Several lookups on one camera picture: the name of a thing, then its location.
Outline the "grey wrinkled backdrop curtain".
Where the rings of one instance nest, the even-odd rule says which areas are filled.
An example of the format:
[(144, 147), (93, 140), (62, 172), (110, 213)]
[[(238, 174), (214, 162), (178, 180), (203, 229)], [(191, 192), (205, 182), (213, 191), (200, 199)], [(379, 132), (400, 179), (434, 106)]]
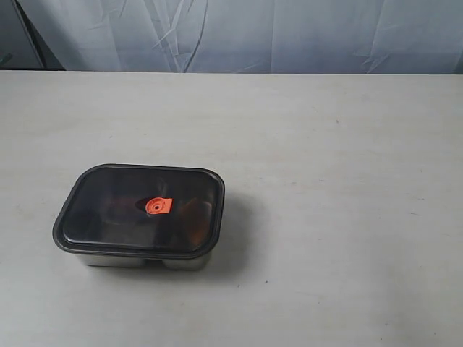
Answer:
[(3, 1), (1, 67), (459, 74), (460, 1)]

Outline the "stainless steel lunch box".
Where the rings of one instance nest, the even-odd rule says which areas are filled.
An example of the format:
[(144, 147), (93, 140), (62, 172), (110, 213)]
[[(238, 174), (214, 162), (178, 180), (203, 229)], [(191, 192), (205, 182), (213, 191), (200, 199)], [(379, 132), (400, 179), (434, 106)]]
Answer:
[(191, 260), (148, 260), (136, 257), (119, 257), (78, 254), (77, 258), (81, 263), (93, 267), (122, 267), (135, 268), (146, 265), (162, 265), (169, 270), (196, 271), (203, 269), (211, 258), (212, 253), (197, 257)]

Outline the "dark transparent box lid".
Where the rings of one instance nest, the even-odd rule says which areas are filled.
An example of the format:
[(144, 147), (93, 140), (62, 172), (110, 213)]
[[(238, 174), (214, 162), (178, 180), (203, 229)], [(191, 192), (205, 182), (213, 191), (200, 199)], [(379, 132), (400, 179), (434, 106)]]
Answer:
[(72, 254), (194, 260), (218, 242), (224, 198), (205, 168), (102, 164), (76, 180), (52, 236)]

